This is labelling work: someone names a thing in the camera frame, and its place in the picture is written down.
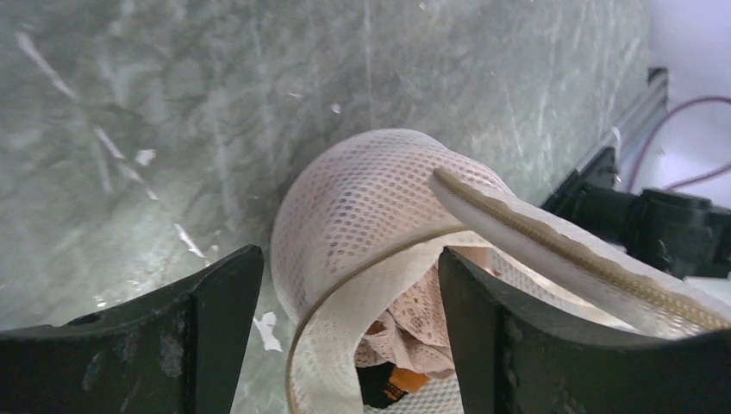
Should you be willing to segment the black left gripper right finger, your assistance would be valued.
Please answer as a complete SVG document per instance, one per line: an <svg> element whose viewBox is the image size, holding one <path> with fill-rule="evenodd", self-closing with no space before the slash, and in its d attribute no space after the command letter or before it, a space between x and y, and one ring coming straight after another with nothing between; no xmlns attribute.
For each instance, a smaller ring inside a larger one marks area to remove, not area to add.
<svg viewBox="0 0 731 414"><path fill-rule="evenodd" d="M730 334L664 340L573 316L490 276L456 251L439 258L467 413L727 413Z"/></svg>

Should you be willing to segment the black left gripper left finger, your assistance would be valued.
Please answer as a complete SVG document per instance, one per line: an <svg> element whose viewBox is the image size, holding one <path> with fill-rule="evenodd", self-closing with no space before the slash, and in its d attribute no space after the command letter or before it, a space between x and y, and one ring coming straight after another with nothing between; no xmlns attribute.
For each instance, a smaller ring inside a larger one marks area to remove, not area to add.
<svg viewBox="0 0 731 414"><path fill-rule="evenodd" d="M264 267L247 245L67 324L5 330L2 412L230 412Z"/></svg>

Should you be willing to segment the beige lace bra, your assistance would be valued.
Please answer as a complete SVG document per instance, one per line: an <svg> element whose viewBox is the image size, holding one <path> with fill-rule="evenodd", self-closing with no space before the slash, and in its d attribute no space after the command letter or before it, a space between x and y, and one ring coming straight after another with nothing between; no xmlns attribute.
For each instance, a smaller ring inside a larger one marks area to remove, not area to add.
<svg viewBox="0 0 731 414"><path fill-rule="evenodd" d="M417 386L454 374L437 263L372 323L356 350L358 368L388 364L398 382Z"/></svg>

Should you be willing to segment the orange black bra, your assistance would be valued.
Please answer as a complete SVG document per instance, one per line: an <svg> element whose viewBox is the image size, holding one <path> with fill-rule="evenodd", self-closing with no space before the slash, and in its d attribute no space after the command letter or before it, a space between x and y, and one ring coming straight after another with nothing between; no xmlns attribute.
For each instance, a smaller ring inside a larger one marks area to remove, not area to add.
<svg viewBox="0 0 731 414"><path fill-rule="evenodd" d="M385 409L408 394L418 392L429 377L400 368L390 362L372 367L356 368L363 403L375 409Z"/></svg>

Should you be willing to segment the round white mesh pouch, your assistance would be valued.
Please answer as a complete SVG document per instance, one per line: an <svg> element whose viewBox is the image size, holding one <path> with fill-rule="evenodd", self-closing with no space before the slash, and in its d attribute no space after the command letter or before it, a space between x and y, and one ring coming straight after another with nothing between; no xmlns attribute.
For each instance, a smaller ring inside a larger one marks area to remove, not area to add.
<svg viewBox="0 0 731 414"><path fill-rule="evenodd" d="M730 306L521 201L487 166L410 129L339 142L289 189L271 241L297 324L293 413L467 413L454 374L385 409L363 403L355 354L372 323L450 248L490 276L611 329L664 340L726 330Z"/></svg>

